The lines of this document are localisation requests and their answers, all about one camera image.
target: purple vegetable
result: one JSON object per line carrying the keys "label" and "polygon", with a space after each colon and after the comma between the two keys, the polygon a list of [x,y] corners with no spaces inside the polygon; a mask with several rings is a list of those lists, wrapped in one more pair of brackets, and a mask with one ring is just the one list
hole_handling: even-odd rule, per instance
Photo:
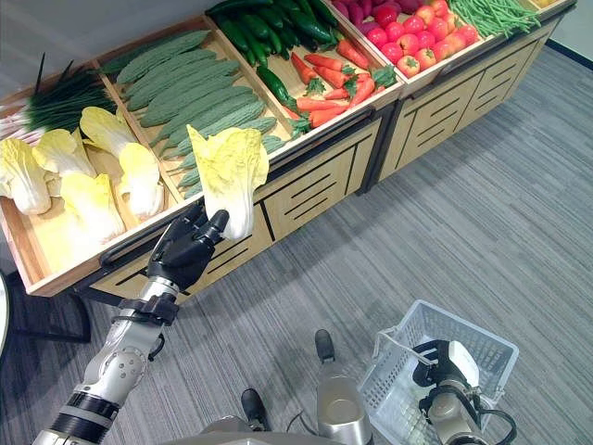
{"label": "purple vegetable", "polygon": [[334,2],[335,8],[342,13],[344,17],[350,20],[350,16],[348,14],[348,8],[342,2]]}
{"label": "purple vegetable", "polygon": [[372,0],[359,0],[359,3],[362,8],[362,16],[366,19],[371,15]]}
{"label": "purple vegetable", "polygon": [[380,28],[379,23],[376,21],[365,21],[361,23],[357,28],[362,32],[363,35],[367,35],[367,32],[370,30],[374,30],[375,28]]}
{"label": "purple vegetable", "polygon": [[362,8],[356,3],[348,5],[348,14],[350,15],[350,21],[356,26],[359,26],[364,20]]}

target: cucumber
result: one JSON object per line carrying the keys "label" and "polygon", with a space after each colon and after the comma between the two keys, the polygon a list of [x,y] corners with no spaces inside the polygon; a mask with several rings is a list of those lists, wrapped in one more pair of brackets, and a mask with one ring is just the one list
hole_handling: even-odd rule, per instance
{"label": "cucumber", "polygon": [[266,23],[276,30],[281,30],[283,28],[284,22],[282,21],[282,17],[276,14],[276,11],[274,11],[274,9],[271,7],[261,7],[255,12],[257,12]]}
{"label": "cucumber", "polygon": [[220,2],[216,6],[206,10],[206,15],[216,16],[227,12],[233,12],[236,9],[245,9],[247,7],[270,6],[273,4],[272,0],[227,0]]}
{"label": "cucumber", "polygon": [[224,32],[224,35],[226,35],[227,38],[233,42],[233,45],[235,45],[240,51],[249,51],[249,44],[247,43],[245,36],[232,21],[230,21],[226,16],[220,15],[216,18],[216,23],[219,25],[222,32]]}
{"label": "cucumber", "polygon": [[266,40],[269,35],[269,28],[266,25],[266,22],[260,19],[258,16],[254,16],[253,14],[244,14],[239,18],[251,31],[253,35],[255,35],[260,40]]}
{"label": "cucumber", "polygon": [[259,62],[260,65],[264,67],[268,66],[268,59],[266,58],[266,52],[261,45],[261,42],[255,38],[255,36],[251,33],[249,28],[242,22],[237,21],[237,26],[243,32],[243,35],[247,39],[247,43],[249,44],[249,49],[253,51],[253,54],[256,57],[256,60]]}
{"label": "cucumber", "polygon": [[311,19],[300,11],[292,11],[291,17],[295,22],[296,28],[309,37],[322,44],[329,44],[333,41],[334,37],[332,34],[316,20]]}
{"label": "cucumber", "polygon": [[334,17],[332,12],[327,8],[322,0],[306,0],[310,3],[313,11],[320,17],[325,23],[333,28],[337,28],[337,19]]}

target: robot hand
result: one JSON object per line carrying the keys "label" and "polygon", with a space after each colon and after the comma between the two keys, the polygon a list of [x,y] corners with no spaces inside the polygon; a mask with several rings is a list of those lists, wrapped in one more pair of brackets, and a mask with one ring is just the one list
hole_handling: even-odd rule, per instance
{"label": "robot hand", "polygon": [[228,221],[226,210],[217,211],[210,220],[200,205],[187,210],[155,246],[148,262],[148,277],[169,280],[180,290],[191,286],[208,266]]}

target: red tomato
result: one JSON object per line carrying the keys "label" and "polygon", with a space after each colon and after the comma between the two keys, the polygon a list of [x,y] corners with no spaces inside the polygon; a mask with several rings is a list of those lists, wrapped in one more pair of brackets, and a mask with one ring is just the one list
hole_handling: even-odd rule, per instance
{"label": "red tomato", "polygon": [[367,39],[369,39],[377,48],[380,48],[387,43],[387,34],[383,29],[375,28],[374,30],[367,32]]}
{"label": "red tomato", "polygon": [[445,0],[433,0],[430,2],[430,6],[435,10],[437,17],[444,17],[448,13],[448,5]]}
{"label": "red tomato", "polygon": [[404,52],[404,56],[410,56],[416,54],[420,49],[418,44],[418,37],[415,34],[404,34],[399,37],[396,41],[401,50]]}
{"label": "red tomato", "polygon": [[463,22],[461,22],[460,18],[452,12],[447,13],[443,20],[447,22],[447,31],[449,34],[463,26]]}
{"label": "red tomato", "polygon": [[443,42],[447,42],[453,48],[453,51],[459,53],[467,44],[465,43],[465,37],[459,31],[455,31],[449,34],[443,39]]}
{"label": "red tomato", "polygon": [[399,11],[395,6],[380,6],[374,15],[374,21],[379,23],[381,28],[384,28],[385,26],[387,26],[388,23],[397,20],[397,14],[399,14]]}
{"label": "red tomato", "polygon": [[416,15],[423,20],[424,26],[430,26],[435,19],[435,10],[428,5],[420,6],[416,11]]}
{"label": "red tomato", "polygon": [[429,48],[421,49],[414,58],[420,63],[420,71],[424,71],[436,63],[435,53]]}
{"label": "red tomato", "polygon": [[412,56],[404,56],[397,61],[397,69],[406,77],[413,77],[420,72],[420,62]]}
{"label": "red tomato", "polygon": [[387,24],[385,27],[385,32],[387,33],[387,40],[389,42],[396,42],[399,37],[406,33],[404,30],[404,25],[398,21],[392,21],[391,23]]}
{"label": "red tomato", "polygon": [[447,37],[447,23],[443,19],[435,17],[431,25],[428,27],[428,31],[435,37],[435,40],[439,42]]}
{"label": "red tomato", "polygon": [[420,31],[416,34],[420,48],[430,48],[436,43],[436,38],[428,31]]}
{"label": "red tomato", "polygon": [[475,43],[478,40],[478,31],[472,25],[464,25],[458,29],[458,32],[461,32],[463,34],[463,37],[465,37],[465,43],[468,46]]}
{"label": "red tomato", "polygon": [[448,42],[444,40],[441,42],[436,42],[435,45],[431,48],[435,53],[436,61],[440,62],[441,60],[451,57],[454,54],[453,48]]}
{"label": "red tomato", "polygon": [[385,54],[385,57],[394,65],[404,56],[403,50],[398,44],[390,42],[381,46],[381,52]]}
{"label": "red tomato", "polygon": [[406,33],[415,34],[416,32],[420,32],[424,29],[424,22],[418,16],[410,16],[404,21],[404,30]]}

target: wooden produce display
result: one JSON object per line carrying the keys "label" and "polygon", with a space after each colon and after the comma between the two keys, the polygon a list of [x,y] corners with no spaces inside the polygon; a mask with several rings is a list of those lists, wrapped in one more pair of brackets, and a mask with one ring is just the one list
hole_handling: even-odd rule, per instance
{"label": "wooden produce display", "polygon": [[477,60],[447,82],[400,105],[379,180],[391,175],[509,98],[558,19]]}

